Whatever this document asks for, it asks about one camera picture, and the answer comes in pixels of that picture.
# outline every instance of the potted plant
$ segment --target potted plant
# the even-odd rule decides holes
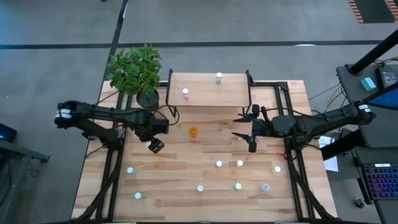
[[[162,68],[159,51],[152,46],[123,49],[111,57],[108,64],[108,78],[111,87],[128,95],[137,95],[137,102],[143,108],[159,107],[159,70]]]

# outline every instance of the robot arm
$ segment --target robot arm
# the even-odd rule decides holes
[[[369,124],[376,115],[367,105],[356,101],[353,104],[342,107],[341,109],[328,111],[315,116],[276,116],[272,120],[268,119],[267,110],[261,107],[264,119],[258,119],[259,105],[253,105],[252,114],[239,114],[243,116],[235,122],[251,122],[251,136],[246,134],[233,133],[249,143],[249,152],[256,152],[256,136],[268,136],[275,138],[287,138],[295,146],[302,147],[310,142],[315,136],[327,133],[333,129],[342,127],[346,124]]]
[[[57,128],[76,127],[83,130],[82,135],[86,138],[96,136],[106,146],[118,144],[119,133],[117,130],[106,129],[90,119],[116,121],[126,125],[134,131],[140,141],[150,142],[148,148],[154,153],[158,153],[164,147],[164,144],[154,136],[169,132],[169,121],[166,118],[155,118],[150,109],[117,110],[79,101],[66,101],[57,106],[55,115]]]

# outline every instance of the wooden platform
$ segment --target wooden platform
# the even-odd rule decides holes
[[[310,113],[303,81],[288,82],[294,109]],[[105,83],[101,97],[113,91]],[[159,89],[159,93],[160,102],[164,102],[165,88]],[[272,88],[252,87],[251,93],[254,104],[276,107]],[[101,106],[114,106],[116,98],[109,98]],[[168,109],[163,109],[161,112],[172,122],[174,119]],[[238,118],[241,108],[179,106],[178,110],[181,115],[178,124],[170,127],[168,135],[157,135],[165,143],[158,154],[146,149],[132,131],[127,132],[114,221],[297,220],[287,163],[278,155],[278,152],[284,151],[282,139],[260,139],[257,152],[251,154],[246,142],[231,134],[231,131],[250,131],[250,123],[232,122]],[[276,111],[269,112],[270,118],[275,115]],[[189,136],[188,129],[192,126],[198,128],[196,139]],[[99,146],[99,142],[90,142],[88,152]],[[99,191],[105,157],[104,149],[85,161],[72,217],[79,216]],[[311,190],[328,212],[336,216],[320,151],[308,147],[303,150],[303,157]],[[237,168],[236,161],[240,159],[244,165]],[[220,168],[215,166],[218,160],[223,161]],[[273,174],[271,170],[274,166],[280,166],[282,172]],[[137,174],[128,174],[128,167],[134,167]],[[234,189],[237,182],[242,184],[241,190]],[[203,192],[197,192],[199,184],[204,186]],[[261,192],[262,184],[269,184],[271,190]],[[144,199],[135,199],[136,192],[141,192]],[[306,211],[303,198],[302,207]]]
[[[249,84],[245,73],[224,73],[221,83],[217,84],[215,73],[173,72],[170,82],[169,105],[172,106],[249,106]],[[187,100],[183,97],[184,88],[189,90]]]

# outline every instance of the rgb keyboard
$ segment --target rgb keyboard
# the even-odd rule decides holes
[[[398,199],[398,167],[389,164],[365,164],[364,174],[373,200]]]

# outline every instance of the concrete floor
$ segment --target concrete floor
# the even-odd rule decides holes
[[[120,0],[0,0],[0,45],[110,43],[120,7]],[[397,28],[359,24],[346,0],[138,0],[127,7],[119,42],[379,40]],[[160,76],[165,80],[169,68],[250,69],[255,80],[305,80],[311,97],[338,83],[337,66],[373,47],[162,48]],[[77,129],[56,129],[53,117],[60,101],[95,103],[108,54],[109,49],[0,50],[0,123],[18,130],[17,144],[52,155],[38,178],[27,175],[17,223],[70,218],[87,140]],[[330,94],[312,100],[311,107],[324,110]],[[355,180],[330,185],[339,217],[380,222],[373,206],[354,207],[360,197]]]

